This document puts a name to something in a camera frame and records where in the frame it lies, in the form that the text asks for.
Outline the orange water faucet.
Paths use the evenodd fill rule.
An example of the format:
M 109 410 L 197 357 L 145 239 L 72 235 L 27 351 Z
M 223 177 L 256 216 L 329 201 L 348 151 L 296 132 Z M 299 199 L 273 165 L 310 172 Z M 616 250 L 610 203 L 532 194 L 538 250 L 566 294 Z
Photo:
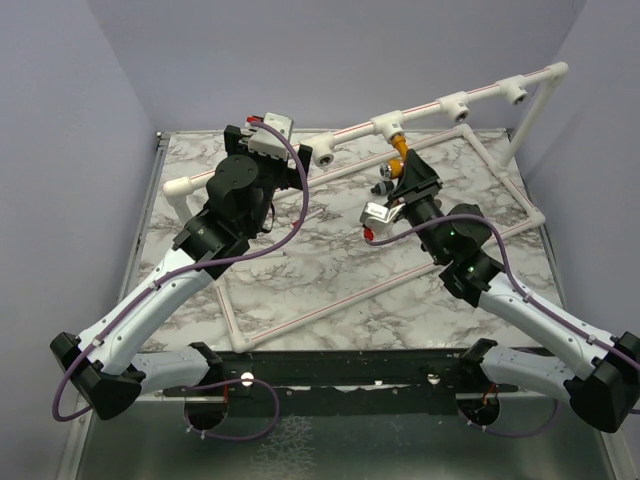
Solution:
M 404 172 L 404 166 L 408 156 L 408 145 L 404 134 L 396 134 L 390 139 L 392 147 L 397 155 L 384 161 L 379 168 L 381 177 L 384 180 L 399 179 Z

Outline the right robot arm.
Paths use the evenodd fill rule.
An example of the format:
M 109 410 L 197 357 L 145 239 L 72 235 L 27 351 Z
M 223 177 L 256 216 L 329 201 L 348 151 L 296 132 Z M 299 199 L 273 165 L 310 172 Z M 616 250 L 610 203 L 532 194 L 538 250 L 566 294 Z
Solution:
M 461 383 L 481 391 L 508 384 L 567 403 L 585 423 L 616 432 L 639 401 L 639 338 L 596 328 L 546 301 L 518 280 L 506 257 L 492 258 L 485 242 L 499 235 L 478 206 L 458 204 L 443 213 L 437 195 L 442 182 L 414 150 L 403 155 L 391 204 L 411 226 L 455 298 L 517 327 L 549 351 L 519 353 L 481 340 L 459 367 Z

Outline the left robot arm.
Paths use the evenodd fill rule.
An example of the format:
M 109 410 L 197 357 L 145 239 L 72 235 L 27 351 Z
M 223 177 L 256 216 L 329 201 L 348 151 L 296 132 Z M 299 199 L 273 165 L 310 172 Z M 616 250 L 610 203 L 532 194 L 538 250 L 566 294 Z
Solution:
M 206 183 L 208 199 L 189 219 L 148 277 L 111 312 L 79 334 L 62 332 L 50 349 L 71 383 L 102 420 L 112 419 L 142 394 L 193 388 L 206 395 L 220 385 L 220 362 L 204 343 L 143 354 L 141 346 L 188 299 L 233 264 L 261 257 L 250 241 L 266 232 L 274 194 L 309 192 L 313 149 L 293 147 L 290 131 L 254 121 L 249 132 L 224 130 L 227 153 Z

